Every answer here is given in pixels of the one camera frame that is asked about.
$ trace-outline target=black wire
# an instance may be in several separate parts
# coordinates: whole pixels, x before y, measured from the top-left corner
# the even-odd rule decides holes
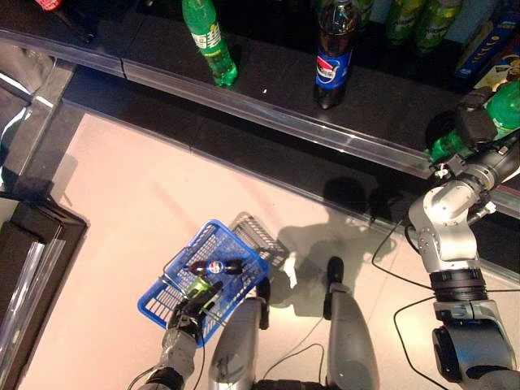
[[[509,288],[505,290],[488,290],[488,293],[520,293],[520,288]]]
[[[425,284],[420,284],[418,282],[414,282],[413,280],[410,280],[410,279],[406,279],[405,277],[403,276],[399,276],[397,274],[394,274],[393,272],[389,271],[389,270],[385,270],[384,268],[382,268],[381,266],[378,266],[377,264],[375,264],[375,257],[377,256],[377,253],[381,250],[381,248],[383,248],[383,245],[388,241],[388,239],[390,238],[390,236],[397,230],[397,228],[399,227],[399,225],[401,225],[401,223],[403,222],[403,219],[401,219],[398,223],[395,224],[395,226],[392,228],[392,230],[387,234],[386,237],[384,237],[384,239],[381,241],[381,244],[379,244],[379,246],[377,247],[377,249],[375,250],[374,252],[374,255],[372,256],[372,265],[374,267],[376,267],[377,269],[383,271],[383,272],[386,272],[387,274],[395,277],[395,278],[398,278],[398,279],[401,279],[401,280],[404,280],[405,282],[408,282],[408,283],[411,283],[411,284],[415,284],[416,286],[419,286],[419,287],[422,287],[422,288],[426,288],[428,290],[431,290],[431,287],[430,286],[426,286]]]
[[[292,358],[294,356],[297,356],[300,353],[304,353],[307,349],[310,349],[310,348],[315,347],[315,346],[321,348],[321,350],[322,350],[322,357],[319,360],[319,371],[318,371],[318,382],[321,384],[322,383],[322,367],[323,367],[323,358],[325,356],[325,348],[321,344],[318,344],[318,343],[311,344],[311,345],[305,347],[304,349],[302,349],[302,350],[300,350],[298,352],[292,353],[292,354],[290,354],[290,355],[280,359],[275,364],[273,364],[271,367],[269,367],[269,370],[267,370],[266,373],[263,375],[262,380],[264,380],[267,377],[267,374],[269,374],[280,363],[285,362],[287,359]]]
[[[127,390],[132,390],[132,388],[136,385],[137,381],[139,379],[141,379],[143,376],[149,374],[150,372],[152,372],[154,370],[155,366],[151,366],[148,370],[144,370],[143,372],[141,372],[138,376],[136,376],[132,382],[130,382],[130,384],[128,385],[127,387]]]
[[[285,358],[287,355],[289,355],[292,351],[295,351],[297,350],[298,348],[300,348],[300,345],[302,345],[303,343],[306,342],[306,340],[310,337],[310,335],[312,335],[312,333],[314,332],[314,330],[318,327],[318,325],[323,321],[323,317],[320,318],[318,320],[318,322],[312,327],[312,329],[310,329],[310,331],[307,333],[307,335],[301,339],[301,341],[296,344],[296,346],[292,347],[292,349],[289,350],[289,352],[287,352],[282,358]]]
[[[201,381],[202,372],[204,371],[204,362],[206,361],[206,343],[204,342],[204,335],[201,331],[201,338],[202,338],[202,366],[201,371],[198,373],[197,382],[195,383],[195,386],[193,386],[193,390],[197,390],[197,386],[199,382]]]
[[[399,341],[401,342],[401,345],[403,347],[403,350],[405,351],[405,356],[406,356],[406,361],[408,362],[410,368],[412,370],[414,370],[417,374],[421,375],[424,379],[426,380],[429,380],[430,382],[432,382],[433,384],[436,384],[437,386],[439,386],[440,388],[444,389],[444,390],[449,390],[448,388],[444,387],[442,384],[440,384],[439,382],[435,381],[434,379],[430,378],[429,376],[427,376],[426,374],[423,374],[421,371],[419,371],[417,368],[414,367],[414,365],[412,364],[412,362],[410,361],[410,357],[408,356],[408,351],[406,350],[406,346],[405,346],[405,342],[403,341],[403,338],[401,336],[401,332],[399,331],[399,326],[397,325],[397,315],[403,311],[403,310],[406,310],[406,309],[409,309],[410,307],[412,306],[415,306],[415,305],[418,305],[419,303],[423,303],[423,302],[426,302],[426,301],[430,301],[431,299],[433,299],[435,297],[428,297],[428,298],[424,298],[424,299],[421,299],[420,301],[416,301],[414,303],[411,303],[409,305],[406,305],[404,307],[401,307],[398,311],[396,311],[393,315],[393,324],[394,326],[396,327],[396,330],[397,330],[397,335],[399,336]]]
[[[412,239],[410,238],[410,232],[408,232],[409,229],[410,229],[410,228],[413,228],[413,227],[414,227],[414,225],[407,225],[407,226],[405,227],[405,237],[406,237],[406,240],[408,241],[409,246],[412,247],[412,249],[415,251],[415,253],[416,253],[416,254],[420,254],[420,253],[419,253],[419,249],[418,249],[418,247],[415,246],[415,244],[413,243]]]

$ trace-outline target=green soda bottle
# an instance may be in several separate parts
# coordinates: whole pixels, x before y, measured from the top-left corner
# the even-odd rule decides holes
[[[359,29],[363,31],[371,19],[372,6],[374,6],[374,0],[356,0],[354,4],[359,10],[361,15],[359,19]]]
[[[405,43],[414,30],[425,2],[426,0],[393,0],[385,23],[391,46]]]
[[[232,85],[238,74],[221,33],[211,0],[183,0],[184,21],[193,40],[210,65],[217,85]]]
[[[462,0],[430,0],[415,29],[415,51],[426,55],[443,40],[462,8]]]
[[[486,110],[496,126],[496,140],[520,128],[520,80],[499,87]]]
[[[520,128],[520,80],[503,84],[485,107],[496,126],[495,140],[500,140]],[[466,158],[472,155],[473,151],[464,145],[457,130],[454,129],[435,141],[428,153],[430,161],[436,163],[455,153]]]

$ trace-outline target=black cola bottle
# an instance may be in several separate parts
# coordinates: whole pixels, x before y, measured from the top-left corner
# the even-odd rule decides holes
[[[189,266],[184,266],[184,269],[197,276],[222,273],[227,275],[240,275],[242,273],[242,260],[232,259],[212,262],[194,262]]]
[[[314,99],[326,110],[340,104],[359,25],[353,0],[330,0],[318,15],[319,42]]]

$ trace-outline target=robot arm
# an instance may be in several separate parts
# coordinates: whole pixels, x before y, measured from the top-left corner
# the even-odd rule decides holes
[[[514,351],[496,303],[488,299],[468,223],[492,211],[488,192],[518,171],[519,133],[496,141],[467,162],[452,159],[453,166],[448,167],[453,180],[432,189],[409,209],[437,300],[435,315],[444,323],[432,335],[437,367],[462,388],[493,388],[490,383],[502,379],[499,388],[520,388],[520,374],[512,371]]]
[[[217,282],[206,291],[192,290],[175,308],[162,338],[162,353],[153,374],[139,390],[182,390],[193,373],[193,357],[202,334],[205,308],[222,288]]]

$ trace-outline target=black shelf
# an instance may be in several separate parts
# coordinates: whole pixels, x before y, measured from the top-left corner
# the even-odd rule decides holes
[[[96,33],[90,43],[79,40],[57,16],[44,12],[30,0],[0,2],[0,39],[123,76],[121,56],[145,18],[134,11],[136,3],[124,0],[75,0],[67,3],[64,2],[64,6],[89,15],[88,22]]]
[[[407,48],[387,49],[382,26],[371,24],[356,48],[343,103],[321,110],[312,99],[312,37],[316,29],[310,21],[312,11],[302,6],[297,11],[301,17],[298,19],[294,10],[280,10],[279,2],[271,0],[250,4],[215,0],[224,30],[229,27],[227,31],[237,32],[226,38],[237,61],[239,77],[233,87],[223,89],[214,85],[204,58],[181,21],[180,2],[155,0],[154,6],[147,8],[142,2],[117,7],[121,0],[115,5],[77,1],[98,7],[97,37],[89,45],[78,41],[57,18],[46,15],[29,0],[7,0],[0,5],[0,39],[46,51],[422,179],[430,175],[423,153],[428,121],[454,107],[461,93],[468,89],[451,76],[460,51],[458,44],[445,41],[431,56],[418,58]],[[268,7],[257,8],[262,3]],[[303,2],[288,3],[294,7]],[[115,16],[108,11],[113,7],[118,10]],[[248,16],[258,9],[268,14],[263,29],[262,18],[253,20]],[[233,11],[243,17],[232,18]],[[270,35],[266,25],[285,29]],[[291,29],[300,31],[301,37],[291,38],[297,36],[288,33]],[[152,102],[149,109],[154,111]],[[187,134],[191,128],[186,124]],[[173,132],[171,137],[182,139],[183,131]],[[495,191],[499,210],[517,218],[519,198],[518,177]]]

